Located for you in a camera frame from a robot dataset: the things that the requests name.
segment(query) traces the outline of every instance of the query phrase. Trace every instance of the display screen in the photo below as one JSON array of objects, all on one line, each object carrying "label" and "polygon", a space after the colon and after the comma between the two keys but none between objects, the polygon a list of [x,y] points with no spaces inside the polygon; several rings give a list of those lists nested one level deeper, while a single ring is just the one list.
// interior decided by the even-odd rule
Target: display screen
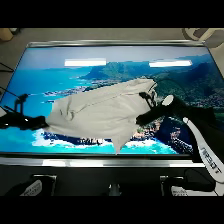
[{"label": "display screen", "polygon": [[[29,95],[24,104],[25,115],[47,117],[56,99],[136,78],[158,83],[157,101],[174,94],[192,106],[213,107],[223,128],[223,78],[206,47],[27,48],[7,89],[17,96]],[[14,108],[15,100],[5,92],[1,106]],[[191,154],[193,150],[184,123],[173,117],[160,117],[139,127],[120,153]],[[9,127],[0,130],[0,152],[114,154],[115,150],[110,139]]]}]

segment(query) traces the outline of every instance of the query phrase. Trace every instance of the blue sky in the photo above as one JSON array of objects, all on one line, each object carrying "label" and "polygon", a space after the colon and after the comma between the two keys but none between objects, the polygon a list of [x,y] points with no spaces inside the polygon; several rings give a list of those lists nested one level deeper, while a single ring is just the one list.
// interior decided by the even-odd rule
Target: blue sky
[{"label": "blue sky", "polygon": [[64,68],[65,59],[106,58],[107,62],[172,60],[208,54],[205,47],[109,46],[28,48],[17,69]]}]

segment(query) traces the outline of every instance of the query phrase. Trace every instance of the wrinkled garment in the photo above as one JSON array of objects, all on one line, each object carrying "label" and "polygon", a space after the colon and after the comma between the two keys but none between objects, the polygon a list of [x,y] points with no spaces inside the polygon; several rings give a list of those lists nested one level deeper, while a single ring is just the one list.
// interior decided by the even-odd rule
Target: wrinkled garment
[{"label": "wrinkled garment", "polygon": [[150,110],[139,93],[154,84],[152,79],[135,79],[55,100],[45,131],[111,139],[117,154],[137,131],[136,118]]}]

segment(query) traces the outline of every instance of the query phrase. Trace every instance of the screen bezel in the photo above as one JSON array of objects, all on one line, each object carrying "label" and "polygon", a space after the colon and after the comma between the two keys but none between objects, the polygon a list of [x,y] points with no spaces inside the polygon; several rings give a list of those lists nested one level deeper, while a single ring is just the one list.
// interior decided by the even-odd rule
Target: screen bezel
[{"label": "screen bezel", "polygon": [[[123,40],[85,40],[85,41],[50,41],[50,42],[30,42],[24,49],[19,62],[7,85],[10,85],[14,73],[28,48],[51,48],[51,47],[76,47],[76,46],[176,46],[176,47],[206,47],[215,63],[220,75],[221,72],[205,42],[189,40],[169,40],[169,41],[123,41]],[[150,159],[150,160],[192,160],[201,162],[198,150],[193,150],[194,154],[84,154],[84,153],[28,153],[28,152],[0,152],[0,157],[7,158],[34,158],[34,159]]]}]

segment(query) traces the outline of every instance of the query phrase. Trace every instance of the gray floor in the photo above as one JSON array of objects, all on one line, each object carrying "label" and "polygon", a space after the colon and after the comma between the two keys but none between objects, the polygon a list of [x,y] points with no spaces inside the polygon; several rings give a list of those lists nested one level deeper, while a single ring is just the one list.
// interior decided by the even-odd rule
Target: gray floor
[{"label": "gray floor", "polygon": [[[59,40],[181,40],[184,39],[179,28],[69,28],[69,29],[22,29],[9,42],[0,43],[0,62],[15,68],[25,46],[34,41]],[[7,86],[11,75],[0,74],[0,85]],[[56,174],[58,183],[56,195],[101,195],[108,190],[110,183],[147,183],[152,187],[149,195],[160,195],[160,175],[182,175],[177,168],[50,168],[0,166],[0,195],[19,182],[26,181],[31,174]]]}]

